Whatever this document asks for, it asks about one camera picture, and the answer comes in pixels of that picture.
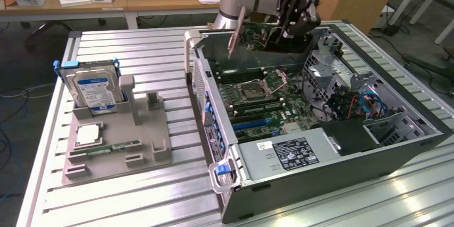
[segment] aluminum workbench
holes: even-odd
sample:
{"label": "aluminum workbench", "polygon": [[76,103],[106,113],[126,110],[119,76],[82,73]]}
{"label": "aluminum workbench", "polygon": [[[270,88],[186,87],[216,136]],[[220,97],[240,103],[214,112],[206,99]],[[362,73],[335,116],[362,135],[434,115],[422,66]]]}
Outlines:
{"label": "aluminum workbench", "polygon": [[[454,110],[351,25],[334,22],[425,106],[454,128]],[[63,60],[116,57],[134,74],[135,97],[164,98],[174,163],[75,187],[62,186],[72,97],[58,79],[17,226],[434,226],[454,224],[454,141],[399,170],[228,225],[220,223],[183,65],[183,34],[204,27],[84,32],[68,39]],[[358,72],[367,66],[345,48]]]}

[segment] blue pcie slot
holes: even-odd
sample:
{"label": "blue pcie slot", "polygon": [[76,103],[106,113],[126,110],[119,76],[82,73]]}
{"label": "blue pcie slot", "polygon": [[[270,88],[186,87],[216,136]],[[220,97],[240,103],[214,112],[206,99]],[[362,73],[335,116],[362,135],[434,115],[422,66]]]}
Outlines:
{"label": "blue pcie slot", "polygon": [[232,127],[234,127],[234,130],[244,130],[244,129],[248,129],[248,128],[255,128],[255,127],[266,126],[266,125],[269,125],[271,119],[273,118],[267,118],[267,119],[265,119],[262,121],[235,124],[235,125],[232,125]]}

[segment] power supply label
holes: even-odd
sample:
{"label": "power supply label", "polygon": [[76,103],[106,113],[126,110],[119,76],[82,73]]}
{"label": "power supply label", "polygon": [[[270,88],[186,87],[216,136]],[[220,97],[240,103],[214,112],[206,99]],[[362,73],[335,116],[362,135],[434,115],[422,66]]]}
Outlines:
{"label": "power supply label", "polygon": [[319,162],[306,138],[273,144],[273,147],[285,170],[294,170]]}

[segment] blue hard drive label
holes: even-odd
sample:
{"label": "blue hard drive label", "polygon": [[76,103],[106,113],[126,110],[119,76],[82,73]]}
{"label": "blue hard drive label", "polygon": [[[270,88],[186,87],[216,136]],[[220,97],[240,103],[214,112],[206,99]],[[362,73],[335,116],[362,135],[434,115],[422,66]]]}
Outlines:
{"label": "blue hard drive label", "polygon": [[82,97],[94,110],[106,110],[115,106],[115,98],[108,90],[108,79],[95,78],[78,81]]}
{"label": "blue hard drive label", "polygon": [[282,167],[294,170],[319,162],[306,138],[273,144]]}

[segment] hard drive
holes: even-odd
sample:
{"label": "hard drive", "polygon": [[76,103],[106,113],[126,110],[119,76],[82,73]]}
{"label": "hard drive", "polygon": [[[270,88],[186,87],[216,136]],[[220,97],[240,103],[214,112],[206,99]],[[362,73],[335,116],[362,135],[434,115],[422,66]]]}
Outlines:
{"label": "hard drive", "polygon": [[54,62],[54,70],[63,79],[78,108],[88,107],[92,114],[116,112],[116,103],[126,97],[119,86],[119,61]]}

